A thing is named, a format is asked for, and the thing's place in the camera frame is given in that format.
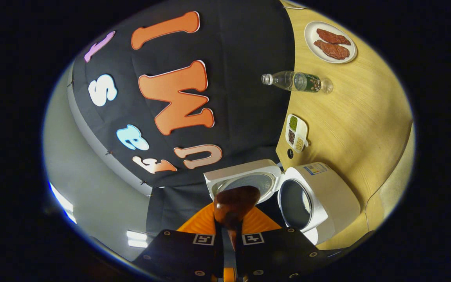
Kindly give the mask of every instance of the meat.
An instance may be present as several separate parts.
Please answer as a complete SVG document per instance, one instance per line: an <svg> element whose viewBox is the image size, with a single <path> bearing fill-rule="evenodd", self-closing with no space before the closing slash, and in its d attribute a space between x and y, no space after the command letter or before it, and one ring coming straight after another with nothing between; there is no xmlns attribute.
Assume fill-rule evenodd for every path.
<svg viewBox="0 0 451 282"><path fill-rule="evenodd" d="M314 44L323 50L323 53L337 60L343 60L349 57L349 50L340 45L326 43L321 40L315 41Z"/></svg>
<svg viewBox="0 0 451 282"><path fill-rule="evenodd" d="M347 38L345 38L342 35L336 35L334 33L322 29L317 29L316 32L321 37L321 39L323 39L328 43L351 45L351 42L349 42L349 40L347 40Z"/></svg>

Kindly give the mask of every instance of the pink letter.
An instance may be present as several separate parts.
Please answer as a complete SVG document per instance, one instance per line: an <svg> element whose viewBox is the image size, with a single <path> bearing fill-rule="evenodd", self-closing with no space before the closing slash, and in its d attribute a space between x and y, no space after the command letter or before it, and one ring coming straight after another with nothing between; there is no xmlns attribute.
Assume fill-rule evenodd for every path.
<svg viewBox="0 0 451 282"><path fill-rule="evenodd" d="M88 63L92 58L93 54L97 53L98 50L102 49L102 47L104 47L109 41L111 41L115 33L116 33L115 31L109 32L109 34L107 34L104 40L100 41L99 43L93 44L88 53L85 54L85 61Z"/></svg>
<svg viewBox="0 0 451 282"><path fill-rule="evenodd" d="M156 164L156 159L142 159L141 157L136 156L133 157L132 160L152 174L155 174L159 171L177 171L177 168L175 168L175 166L164 159L162 159L159 164Z"/></svg>
<svg viewBox="0 0 451 282"><path fill-rule="evenodd" d="M197 152L210 152L210 156L204 159L196 159L195 161L184 160L184 165L190 170L197 168L198 166L207 166L218 162L222 159L222 150L215 145L200 145L191 148L174 148L175 155L183 159L187 155L195 154Z"/></svg>

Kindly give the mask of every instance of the plastic bottle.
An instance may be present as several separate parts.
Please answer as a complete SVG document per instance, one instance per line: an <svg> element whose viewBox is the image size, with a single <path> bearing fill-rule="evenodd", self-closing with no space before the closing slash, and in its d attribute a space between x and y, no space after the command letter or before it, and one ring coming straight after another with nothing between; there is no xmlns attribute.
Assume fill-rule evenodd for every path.
<svg viewBox="0 0 451 282"><path fill-rule="evenodd" d="M331 93L333 84L330 79L320 79L316 75L294 71L280 71L274 74L263 74L262 83L274 85L289 91Z"/></svg>

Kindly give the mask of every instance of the white plate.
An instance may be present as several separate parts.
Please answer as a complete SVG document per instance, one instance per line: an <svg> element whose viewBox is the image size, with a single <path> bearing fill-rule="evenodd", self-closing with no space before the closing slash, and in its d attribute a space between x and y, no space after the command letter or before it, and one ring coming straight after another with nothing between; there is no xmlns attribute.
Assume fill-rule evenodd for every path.
<svg viewBox="0 0 451 282"><path fill-rule="evenodd" d="M349 57L343 59L343 60L337 60L334 59L325 53L323 53L323 50L321 50L318 46L314 45L315 41L322 40L321 37L319 37L318 33L316 32L317 29L326 30L329 32L332 32L337 35L342 35L349 42L351 42L351 45L344 45L339 44L340 46L343 46L349 50ZM328 23L320 22L320 21L314 21L310 22L306 25L306 29L304 30L304 38L306 39L306 44L309 47L309 49L314 53L314 55L317 55L320 59L322 59L325 62L334 63L334 64L343 64L352 61L356 54L358 53L358 50L356 49L356 45L354 44L354 41L347 36L347 34L340 31L340 29L334 27L333 25L329 25Z"/></svg>
<svg viewBox="0 0 451 282"><path fill-rule="evenodd" d="M292 128L290 128L290 118L295 117L297 118L297 127L295 128L295 130L292 130ZM295 134L295 139L293 141L293 144L290 143L290 139L288 138L288 131L291 130L294 134ZM297 139L302 139L302 142L304 142L304 145L302 146L302 148L300 150L297 149ZM304 120L301 120L298 116L295 116L293 114L289 114L287 117L287 123L286 123L286 130L285 130L285 139L288 143L288 145L290 145L290 147L292 147L292 149L295 152L302 152L302 150L304 149L304 146L309 146L308 141L306 140L307 138L307 124L306 122L304 122Z"/></svg>

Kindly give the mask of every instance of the rice cooker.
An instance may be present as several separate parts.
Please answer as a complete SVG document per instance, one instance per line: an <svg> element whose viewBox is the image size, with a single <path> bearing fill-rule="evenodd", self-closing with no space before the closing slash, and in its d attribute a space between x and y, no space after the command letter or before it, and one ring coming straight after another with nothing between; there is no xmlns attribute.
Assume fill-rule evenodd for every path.
<svg viewBox="0 0 451 282"><path fill-rule="evenodd" d="M359 215L356 196L328 165L316 162L281 171L270 159L204 173L210 197L251 185L261 192L258 203L278 191L286 226L298 228L314 245L327 241Z"/></svg>

